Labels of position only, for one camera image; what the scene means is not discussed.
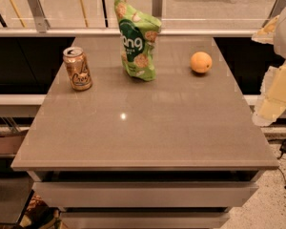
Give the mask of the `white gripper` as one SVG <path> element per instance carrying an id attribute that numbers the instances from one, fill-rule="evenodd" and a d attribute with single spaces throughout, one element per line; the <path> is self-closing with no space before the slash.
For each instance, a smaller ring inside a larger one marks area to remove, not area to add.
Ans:
<path id="1" fill-rule="evenodd" d="M 286 7 L 256 31 L 252 40 L 274 45 L 275 53 L 286 59 Z M 270 66 L 260 88 L 260 96 L 254 107 L 252 121 L 256 126 L 269 126 L 286 110 L 286 61 L 276 68 Z"/>

